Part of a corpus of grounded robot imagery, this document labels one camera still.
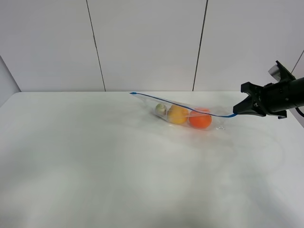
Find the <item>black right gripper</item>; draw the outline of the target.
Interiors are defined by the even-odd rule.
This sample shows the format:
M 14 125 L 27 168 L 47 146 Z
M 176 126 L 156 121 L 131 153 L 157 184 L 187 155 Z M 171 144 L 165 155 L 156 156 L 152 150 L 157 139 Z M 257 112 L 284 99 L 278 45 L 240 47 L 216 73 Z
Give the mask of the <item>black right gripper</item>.
M 240 91 L 249 96 L 233 106 L 234 114 L 260 117 L 272 115 L 283 119 L 287 117 L 287 110 L 296 107 L 295 77 L 279 61 L 268 72 L 277 83 L 264 87 L 251 82 L 243 83 Z M 259 97 L 258 103 L 253 97 Z

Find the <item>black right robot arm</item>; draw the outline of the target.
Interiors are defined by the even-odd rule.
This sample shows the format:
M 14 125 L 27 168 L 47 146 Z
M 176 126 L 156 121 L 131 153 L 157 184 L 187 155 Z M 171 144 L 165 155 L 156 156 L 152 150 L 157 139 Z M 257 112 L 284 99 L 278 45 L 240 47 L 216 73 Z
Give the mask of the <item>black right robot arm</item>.
M 304 105 L 304 79 L 296 79 L 279 61 L 268 72 L 277 82 L 265 86 L 242 84 L 241 92 L 248 97 L 233 107 L 234 114 L 284 119 L 289 109 L 299 112 Z

